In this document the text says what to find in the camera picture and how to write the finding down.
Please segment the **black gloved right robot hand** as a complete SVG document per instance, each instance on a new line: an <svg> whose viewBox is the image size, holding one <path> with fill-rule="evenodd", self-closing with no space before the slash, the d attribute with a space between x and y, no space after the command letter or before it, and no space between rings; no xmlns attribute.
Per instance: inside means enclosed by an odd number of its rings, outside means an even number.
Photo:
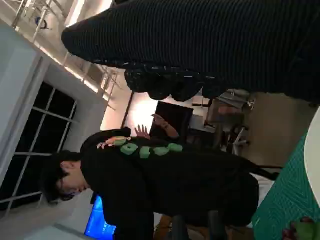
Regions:
<svg viewBox="0 0 320 240"><path fill-rule="evenodd" d="M67 27L68 52L153 100L227 90L320 102L317 0L129 0Z"/></svg>

